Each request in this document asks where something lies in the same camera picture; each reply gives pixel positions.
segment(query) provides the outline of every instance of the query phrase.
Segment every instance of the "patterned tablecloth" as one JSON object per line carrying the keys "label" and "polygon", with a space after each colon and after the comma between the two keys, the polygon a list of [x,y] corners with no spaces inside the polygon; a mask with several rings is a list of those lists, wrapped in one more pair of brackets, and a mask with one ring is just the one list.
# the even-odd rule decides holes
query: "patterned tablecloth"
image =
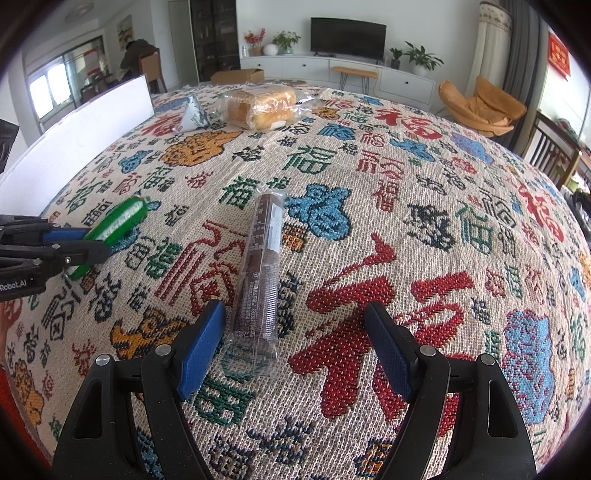
{"label": "patterned tablecloth", "polygon": [[[287,188],[273,381],[226,378],[217,357],[184,405],[217,479],[376,474],[405,405],[362,325],[379,300],[420,343],[502,365],[541,466],[589,399],[589,250],[548,178],[496,143],[411,107],[314,89],[324,107],[255,133],[219,120],[175,134],[190,92],[206,110],[229,86],[155,98],[156,116],[94,159],[47,216],[93,226],[129,195],[150,212],[104,265],[57,277],[14,306],[7,363],[17,402],[51,453],[93,358],[143,355],[232,305],[257,186]],[[441,468],[450,395],[429,474]],[[162,478],[145,413],[138,436]]]}

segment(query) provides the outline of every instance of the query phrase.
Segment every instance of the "curtain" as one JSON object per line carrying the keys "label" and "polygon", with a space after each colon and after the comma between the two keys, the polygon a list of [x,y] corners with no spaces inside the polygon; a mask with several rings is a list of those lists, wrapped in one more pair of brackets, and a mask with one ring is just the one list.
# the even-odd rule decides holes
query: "curtain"
{"label": "curtain", "polygon": [[497,87],[502,86],[509,60],[511,26],[511,15],[506,10],[489,2],[480,3],[476,52],[466,87],[466,97],[474,94],[478,76],[486,78]]}
{"label": "curtain", "polygon": [[[531,108],[538,62],[543,61],[538,58],[540,16],[525,0],[501,0],[501,5],[513,17],[509,66],[502,88],[525,106]],[[519,119],[514,124],[515,128],[499,137],[497,141],[510,150],[515,148],[524,121],[525,117]]]}

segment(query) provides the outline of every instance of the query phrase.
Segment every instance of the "plastic wrapper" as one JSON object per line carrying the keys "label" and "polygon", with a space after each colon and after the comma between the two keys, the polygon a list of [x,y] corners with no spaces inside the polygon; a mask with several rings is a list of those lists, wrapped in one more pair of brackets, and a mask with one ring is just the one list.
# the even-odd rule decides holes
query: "plastic wrapper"
{"label": "plastic wrapper", "polygon": [[190,132],[192,130],[197,130],[198,128],[207,127],[209,127],[207,113],[194,95],[189,96],[189,102],[185,107],[183,117],[178,125],[174,127],[174,131],[178,133]]}
{"label": "plastic wrapper", "polygon": [[224,373],[249,379],[274,375],[277,293],[285,190],[258,192],[238,276],[230,335],[221,353]]}
{"label": "plastic wrapper", "polygon": [[310,92],[280,84],[262,84],[226,92],[216,113],[232,125],[250,130],[274,130],[296,123],[322,104]]}

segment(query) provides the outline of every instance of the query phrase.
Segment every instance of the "window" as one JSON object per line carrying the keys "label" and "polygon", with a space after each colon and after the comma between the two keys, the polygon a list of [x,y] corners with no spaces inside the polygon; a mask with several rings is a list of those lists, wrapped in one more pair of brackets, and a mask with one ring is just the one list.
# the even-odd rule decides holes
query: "window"
{"label": "window", "polygon": [[107,74],[102,37],[65,51],[29,75],[29,91],[39,124],[55,122],[82,104],[80,91]]}
{"label": "window", "polygon": [[49,93],[49,86],[47,85],[45,75],[30,84],[29,90],[31,91],[33,105],[39,118],[46,116],[53,110],[53,102],[51,101],[51,94]]}
{"label": "window", "polygon": [[29,91],[39,119],[54,110],[59,110],[62,103],[72,101],[66,66],[63,63],[51,66],[29,84]]}
{"label": "window", "polygon": [[47,78],[51,88],[51,95],[58,105],[70,99],[70,85],[66,77],[66,66],[63,63],[52,67],[47,72]]}

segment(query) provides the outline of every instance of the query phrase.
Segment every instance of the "white vase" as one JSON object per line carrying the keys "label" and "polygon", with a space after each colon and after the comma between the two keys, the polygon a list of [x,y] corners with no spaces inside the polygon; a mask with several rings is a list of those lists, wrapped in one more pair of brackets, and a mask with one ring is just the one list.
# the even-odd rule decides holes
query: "white vase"
{"label": "white vase", "polygon": [[420,77],[426,77],[428,70],[423,65],[413,65],[413,73]]}
{"label": "white vase", "polygon": [[262,51],[268,57],[274,57],[279,53],[279,47],[274,43],[269,43],[268,45],[265,45],[265,48],[263,48]]}

